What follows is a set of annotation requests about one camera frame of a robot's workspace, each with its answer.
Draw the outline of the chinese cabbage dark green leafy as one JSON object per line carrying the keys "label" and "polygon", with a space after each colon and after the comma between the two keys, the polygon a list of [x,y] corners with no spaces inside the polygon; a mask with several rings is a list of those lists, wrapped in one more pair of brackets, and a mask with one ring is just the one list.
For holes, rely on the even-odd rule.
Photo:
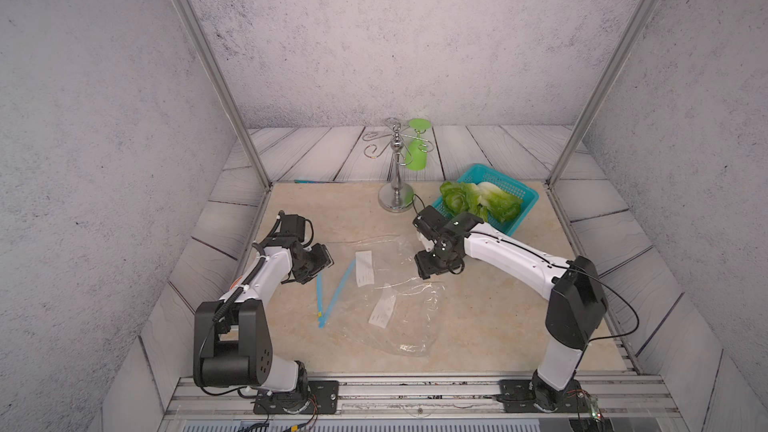
{"label": "chinese cabbage dark green leafy", "polygon": [[481,194],[476,184],[446,181],[440,186],[444,207],[453,215],[470,212],[475,215],[481,207]]}

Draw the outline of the clear zipper bag blue seal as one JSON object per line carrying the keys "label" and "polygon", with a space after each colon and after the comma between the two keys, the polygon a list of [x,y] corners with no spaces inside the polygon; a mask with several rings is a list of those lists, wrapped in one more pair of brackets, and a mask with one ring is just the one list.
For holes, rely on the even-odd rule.
{"label": "clear zipper bag blue seal", "polygon": [[327,245],[317,276],[318,327],[391,355],[427,356],[443,323],[446,289],[418,276],[418,241],[384,235]]}

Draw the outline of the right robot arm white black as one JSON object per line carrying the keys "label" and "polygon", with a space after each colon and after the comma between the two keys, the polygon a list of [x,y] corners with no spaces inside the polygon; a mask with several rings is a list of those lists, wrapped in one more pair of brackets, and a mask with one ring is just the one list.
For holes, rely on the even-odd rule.
{"label": "right robot arm white black", "polygon": [[579,389],[576,371],[608,309],[594,264],[584,256],[568,260],[532,248],[469,212],[448,218],[428,206],[413,225],[424,246],[415,255],[422,279],[457,275],[469,257],[507,273],[548,301],[549,342],[528,389],[536,409],[561,409]]}

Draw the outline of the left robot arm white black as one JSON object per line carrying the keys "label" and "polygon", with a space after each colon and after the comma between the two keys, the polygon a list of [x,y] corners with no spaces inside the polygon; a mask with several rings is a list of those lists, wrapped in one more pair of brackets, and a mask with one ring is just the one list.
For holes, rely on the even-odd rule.
{"label": "left robot arm white black", "polygon": [[253,264],[194,313],[194,383],[208,396],[236,393],[268,413],[301,414],[312,406],[306,367],[274,352],[266,306],[280,285],[307,284],[333,259],[309,219],[284,211],[251,247]]}

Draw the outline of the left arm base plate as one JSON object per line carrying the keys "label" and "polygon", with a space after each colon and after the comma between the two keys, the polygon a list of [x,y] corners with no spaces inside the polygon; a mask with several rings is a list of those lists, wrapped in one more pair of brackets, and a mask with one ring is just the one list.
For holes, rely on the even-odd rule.
{"label": "left arm base plate", "polygon": [[270,415],[334,415],[340,383],[335,380],[300,381],[291,392],[259,391],[254,411]]}

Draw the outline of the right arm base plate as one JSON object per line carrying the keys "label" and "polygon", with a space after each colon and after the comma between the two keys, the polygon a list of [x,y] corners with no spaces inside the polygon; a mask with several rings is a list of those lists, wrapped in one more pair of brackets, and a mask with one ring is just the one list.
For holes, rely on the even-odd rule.
{"label": "right arm base plate", "polygon": [[506,413],[576,414],[586,409],[587,392],[576,379],[571,379],[562,391],[534,380],[501,380],[499,386],[495,400],[502,404]]}

